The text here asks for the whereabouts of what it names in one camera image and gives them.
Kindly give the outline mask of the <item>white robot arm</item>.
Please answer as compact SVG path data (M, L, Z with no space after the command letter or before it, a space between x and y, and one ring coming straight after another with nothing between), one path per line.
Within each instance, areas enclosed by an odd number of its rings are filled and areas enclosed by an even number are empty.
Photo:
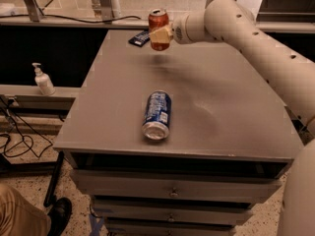
M315 135L315 63L255 26L235 0L213 0L150 33L153 43L222 41L234 47ZM315 236L315 139L297 154L286 179L277 236Z

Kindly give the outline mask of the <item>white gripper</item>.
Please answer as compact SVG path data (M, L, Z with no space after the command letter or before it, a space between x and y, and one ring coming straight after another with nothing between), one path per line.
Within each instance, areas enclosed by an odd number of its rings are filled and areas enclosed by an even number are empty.
M170 25L153 30L150 40L153 43L170 43L175 40L179 44L201 42L207 39L204 24L204 11L194 11L174 19Z

